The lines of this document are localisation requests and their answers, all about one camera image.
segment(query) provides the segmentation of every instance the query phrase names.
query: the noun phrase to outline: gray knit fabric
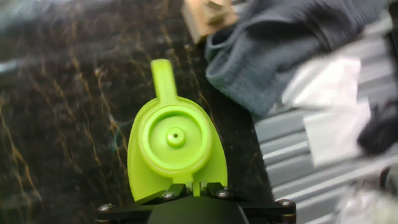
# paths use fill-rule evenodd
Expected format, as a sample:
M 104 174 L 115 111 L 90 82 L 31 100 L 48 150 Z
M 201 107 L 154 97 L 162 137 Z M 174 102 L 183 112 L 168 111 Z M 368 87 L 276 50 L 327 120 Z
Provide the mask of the gray knit fabric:
M 300 63 L 352 41 L 386 0 L 253 0 L 234 27 L 207 39 L 206 77 L 259 116 L 280 100 Z

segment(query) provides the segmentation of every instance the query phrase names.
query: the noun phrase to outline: metal screw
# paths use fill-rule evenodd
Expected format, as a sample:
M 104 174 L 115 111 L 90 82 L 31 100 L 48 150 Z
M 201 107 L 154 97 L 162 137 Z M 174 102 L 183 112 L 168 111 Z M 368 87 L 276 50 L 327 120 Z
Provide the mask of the metal screw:
M 177 194 L 174 193 L 174 192 L 164 192 L 164 193 L 162 194 L 162 197 L 163 197 L 165 200 L 172 200 L 172 199 L 175 199 L 176 196 L 177 196 Z
M 101 206 L 98 208 L 98 210 L 101 211 L 101 212 L 105 212 L 105 211 L 110 210 L 111 208 L 113 208 L 113 205 L 112 205 L 111 203 L 109 203 L 109 204 L 101 205 Z
M 287 199 L 279 200 L 278 203 L 283 205 L 283 206 L 289 206 L 289 205 L 292 204 L 292 202 L 290 200 L 287 200 Z
M 219 198 L 228 198 L 229 197 L 229 192 L 226 190 L 219 190 L 216 193 L 217 197 Z

